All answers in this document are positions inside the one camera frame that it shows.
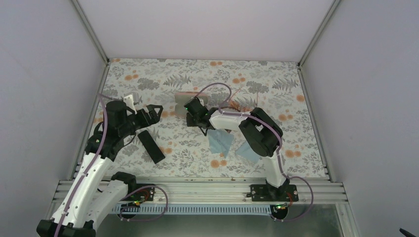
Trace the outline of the floral table mat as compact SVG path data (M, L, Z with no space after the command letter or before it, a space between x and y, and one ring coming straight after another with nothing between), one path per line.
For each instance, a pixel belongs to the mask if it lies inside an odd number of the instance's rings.
M184 102L199 93L208 108L226 101L240 86L259 88L258 106L282 129L281 161L289 176L324 178L324 165L293 62L216 61L116 58L102 91L107 98L139 94L137 108L163 106L161 120L148 128L165 155L154 164L137 138L126 138L127 146L107 170L139 177L263 178L262 158L252 163L235 154L245 142L234 135L228 156L212 154L208 137L196 127L187 127Z

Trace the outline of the clear orange sunglasses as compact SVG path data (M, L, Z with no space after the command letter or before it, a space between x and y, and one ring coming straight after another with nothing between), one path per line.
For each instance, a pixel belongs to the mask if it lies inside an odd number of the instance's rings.
M227 105L238 112L250 112L258 106L259 88L240 86L227 100Z

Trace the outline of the black glasses case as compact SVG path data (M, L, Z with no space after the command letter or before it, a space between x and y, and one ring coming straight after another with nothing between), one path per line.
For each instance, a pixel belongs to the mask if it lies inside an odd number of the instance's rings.
M137 137L154 164L157 164L166 158L148 130L140 132Z

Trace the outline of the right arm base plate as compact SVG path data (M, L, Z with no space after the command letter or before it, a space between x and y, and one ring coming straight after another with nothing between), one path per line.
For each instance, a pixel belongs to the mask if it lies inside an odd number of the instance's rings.
M246 194L253 202L286 202L299 201L296 185L283 185L274 188L268 184L250 185L250 192Z

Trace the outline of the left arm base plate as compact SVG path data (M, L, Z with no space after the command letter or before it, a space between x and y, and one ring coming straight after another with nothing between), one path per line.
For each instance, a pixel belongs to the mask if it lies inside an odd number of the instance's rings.
M105 198L106 201L113 201L113 203L129 202L139 206L141 203L146 201L153 201L155 185L151 184L135 184L127 185L122 183L121 187L105 189L101 195L101 198Z

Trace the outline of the light blue cleaning cloth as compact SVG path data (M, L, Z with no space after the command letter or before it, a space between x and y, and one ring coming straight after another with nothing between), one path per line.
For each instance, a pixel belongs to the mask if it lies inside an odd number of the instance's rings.
M208 130L207 137L210 152L212 154L222 154L226 158L234 141L234 135L223 129L217 129Z

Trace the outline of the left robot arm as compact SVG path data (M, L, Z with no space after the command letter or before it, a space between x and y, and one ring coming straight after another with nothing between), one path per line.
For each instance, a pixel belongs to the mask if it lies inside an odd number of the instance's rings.
M136 177L115 173L107 188L94 199L105 173L124 147L125 138L160 121L163 107L147 105L136 110L131 102L103 104L103 121L87 141L80 170L61 205L47 220L40 220L41 237L94 237L104 218L120 200L137 195Z

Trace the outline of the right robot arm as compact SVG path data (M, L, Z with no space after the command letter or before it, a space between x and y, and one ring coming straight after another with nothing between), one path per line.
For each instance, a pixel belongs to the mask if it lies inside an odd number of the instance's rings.
M241 132L253 152L262 157L268 196L274 201L286 196L290 182L278 158L283 132L263 109L255 108L250 112L207 109L197 97L190 99L184 108L188 127L198 127L203 133L217 129Z

